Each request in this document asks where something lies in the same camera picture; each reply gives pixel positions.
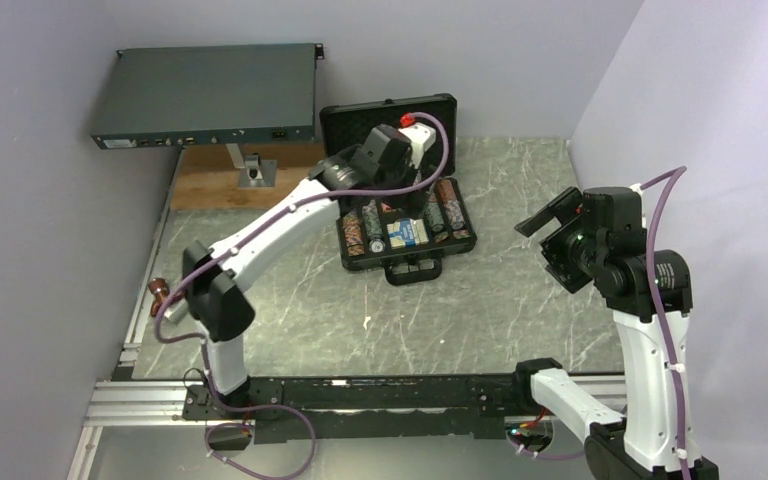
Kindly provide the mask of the blue playing card deck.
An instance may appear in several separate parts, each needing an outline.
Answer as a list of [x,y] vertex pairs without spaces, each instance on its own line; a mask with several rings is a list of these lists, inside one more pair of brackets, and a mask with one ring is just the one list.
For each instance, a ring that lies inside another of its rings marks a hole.
[[410,248],[430,242],[425,222],[421,219],[399,219],[387,225],[387,235],[393,249]]

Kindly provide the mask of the black poker set case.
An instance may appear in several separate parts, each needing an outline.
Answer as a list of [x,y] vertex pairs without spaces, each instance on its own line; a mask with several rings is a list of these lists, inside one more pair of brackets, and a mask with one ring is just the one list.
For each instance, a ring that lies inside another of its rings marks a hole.
[[[456,172],[456,127],[457,127],[457,100],[449,93],[438,93],[419,97],[401,99],[385,99],[382,101],[366,102],[350,105],[335,105],[323,108],[320,111],[320,122],[323,133],[325,151],[328,155],[353,144],[360,144],[370,133],[370,130],[380,124],[398,126],[404,114],[412,112],[425,112],[437,118],[443,125],[449,138],[449,154],[446,165],[435,184],[426,192],[411,194],[407,204],[408,210],[397,209],[388,200],[375,201],[378,207],[381,228],[386,242],[386,249],[382,253],[372,253],[368,247],[368,237],[364,226],[362,207],[359,205],[354,211],[361,223],[365,253],[360,256],[349,256],[342,229],[342,218],[349,212],[341,215],[336,221],[338,245],[340,249],[343,268],[350,272],[361,272],[381,268],[385,279],[393,286],[403,286],[420,282],[432,281],[442,274],[443,259],[450,256],[461,255],[473,250],[477,243],[477,234],[469,218],[465,206],[465,200],[461,194],[458,181],[452,175]],[[454,188],[461,203],[465,227],[471,233],[470,238],[455,239],[453,230],[449,224],[444,204],[438,193],[438,181],[444,178],[452,180]],[[444,242],[435,243],[429,228],[424,209],[429,200],[436,201],[442,210],[445,229],[449,238]],[[393,249],[388,241],[387,225],[399,219],[421,219],[425,222],[430,242],[410,248]]]

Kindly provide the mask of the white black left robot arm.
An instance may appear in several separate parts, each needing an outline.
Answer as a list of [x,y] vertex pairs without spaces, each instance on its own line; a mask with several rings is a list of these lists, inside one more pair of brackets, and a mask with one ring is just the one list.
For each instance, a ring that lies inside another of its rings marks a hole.
[[376,126],[362,144],[319,161],[287,197],[236,234],[184,251],[180,288],[203,338],[213,386],[207,404],[218,417],[235,419],[251,403],[244,333],[255,310],[246,291],[283,254],[357,204],[419,190],[420,166],[435,144],[447,148],[447,134],[423,123]]

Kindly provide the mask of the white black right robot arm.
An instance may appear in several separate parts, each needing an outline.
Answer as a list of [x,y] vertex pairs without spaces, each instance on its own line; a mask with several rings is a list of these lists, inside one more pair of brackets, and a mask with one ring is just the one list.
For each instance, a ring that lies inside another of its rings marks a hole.
[[551,221],[558,227],[540,243],[547,272],[571,293],[593,285],[604,299],[621,342],[626,408],[606,406],[551,358],[516,366],[513,406],[560,420],[596,479],[718,478],[697,445],[685,388],[686,261],[655,248],[641,195],[629,187],[567,188],[516,229],[532,236]]

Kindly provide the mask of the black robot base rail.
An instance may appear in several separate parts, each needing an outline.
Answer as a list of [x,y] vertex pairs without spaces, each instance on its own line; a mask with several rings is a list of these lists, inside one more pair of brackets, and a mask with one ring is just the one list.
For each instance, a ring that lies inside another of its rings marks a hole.
[[546,411],[511,373],[253,377],[222,401],[205,382],[186,389],[187,421],[241,421],[259,444],[319,439],[470,436],[503,439]]

